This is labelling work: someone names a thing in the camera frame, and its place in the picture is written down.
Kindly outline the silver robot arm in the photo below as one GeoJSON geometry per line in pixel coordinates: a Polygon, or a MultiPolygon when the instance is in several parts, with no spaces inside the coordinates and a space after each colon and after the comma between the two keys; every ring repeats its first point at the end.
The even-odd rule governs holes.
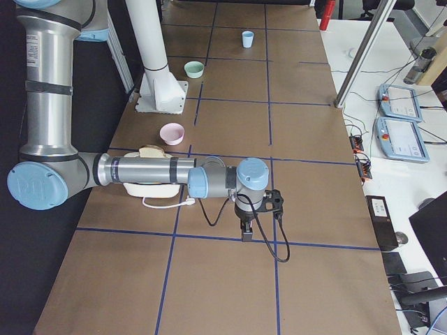
{"type": "Polygon", "coordinates": [[[47,210],[111,183],[184,184],[191,198],[232,200],[242,240],[251,240],[252,226],[272,196],[262,160],[227,166],[216,157],[119,157],[80,152],[72,145],[73,44],[107,39],[106,1],[18,1],[16,15],[27,33],[27,143],[7,184],[21,205],[47,210]]]}

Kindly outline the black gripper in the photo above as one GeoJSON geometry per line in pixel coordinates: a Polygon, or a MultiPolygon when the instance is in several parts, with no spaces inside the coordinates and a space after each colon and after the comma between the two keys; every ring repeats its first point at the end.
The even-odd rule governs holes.
{"type": "Polygon", "coordinates": [[[234,211],[241,222],[241,240],[251,241],[253,238],[251,222],[255,219],[251,206],[249,204],[236,201],[234,211]]]}

